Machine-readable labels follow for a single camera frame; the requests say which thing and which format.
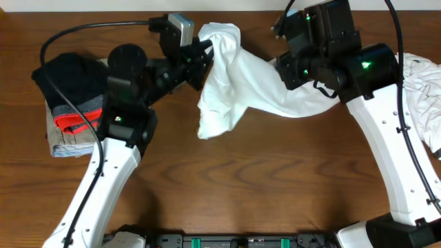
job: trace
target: green connector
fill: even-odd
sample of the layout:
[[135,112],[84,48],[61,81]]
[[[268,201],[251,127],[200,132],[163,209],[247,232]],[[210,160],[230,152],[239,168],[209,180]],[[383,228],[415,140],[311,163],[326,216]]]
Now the green connector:
[[201,248],[200,238],[193,238],[192,239],[192,248]]
[[280,240],[280,243],[282,244],[280,248],[289,248],[289,239],[288,238],[282,238]]

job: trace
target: gray fabric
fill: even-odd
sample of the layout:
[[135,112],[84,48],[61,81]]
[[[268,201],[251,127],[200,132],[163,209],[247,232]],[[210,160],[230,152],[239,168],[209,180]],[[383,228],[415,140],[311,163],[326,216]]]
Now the gray fabric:
[[[103,107],[103,99],[104,99],[104,96],[99,95],[92,100],[89,100],[85,103],[77,105],[76,108],[78,108],[78,110],[81,113],[88,113],[88,112],[91,112],[94,110],[98,110]],[[69,105],[56,106],[52,110],[53,117],[58,117],[63,114],[76,114],[76,112]]]
[[46,107],[46,127],[50,154],[54,157],[82,156],[91,154],[94,150],[95,140],[89,129],[79,134],[64,134],[54,124],[48,104]]

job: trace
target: wood grain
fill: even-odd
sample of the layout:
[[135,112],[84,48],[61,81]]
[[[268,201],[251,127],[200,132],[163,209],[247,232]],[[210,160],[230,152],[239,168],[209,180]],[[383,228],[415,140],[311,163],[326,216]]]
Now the wood grain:
[[[158,12],[10,13],[0,20],[0,247],[40,247],[58,224],[88,157],[52,158],[45,140],[44,98],[30,79],[39,49],[74,25],[148,19]],[[235,23],[243,47],[264,59],[287,46],[269,28],[277,12],[190,12],[199,30]],[[441,63],[441,12],[400,12],[405,51]],[[354,12],[365,45],[396,50],[388,12]],[[84,30],[57,41],[48,59],[76,51],[106,57],[123,43],[160,57],[146,27]],[[380,172],[344,105],[292,119],[247,110],[230,133],[198,140],[198,92],[185,86],[154,109],[155,137],[130,177],[108,231],[123,224],[201,233],[294,233],[337,230],[388,212]],[[440,172],[440,162],[433,159]]]

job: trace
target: green led light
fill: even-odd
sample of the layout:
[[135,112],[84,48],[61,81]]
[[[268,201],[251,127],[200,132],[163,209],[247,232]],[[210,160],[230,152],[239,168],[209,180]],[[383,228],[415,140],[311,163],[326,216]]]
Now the green led light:
[[361,65],[363,66],[364,69],[367,69],[371,64],[372,64],[372,62],[362,62],[361,63]]

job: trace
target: white cloth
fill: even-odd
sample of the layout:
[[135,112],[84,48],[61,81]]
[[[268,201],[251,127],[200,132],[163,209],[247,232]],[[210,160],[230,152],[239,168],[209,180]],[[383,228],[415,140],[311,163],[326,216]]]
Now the white cloth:
[[233,24],[205,24],[201,41],[210,39],[214,64],[201,99],[198,137],[231,131],[248,107],[298,118],[325,112],[339,102],[314,89],[312,82],[287,90],[274,66],[242,49],[240,30]]
[[403,74],[413,124],[420,138],[436,153],[441,149],[441,66],[406,53]]

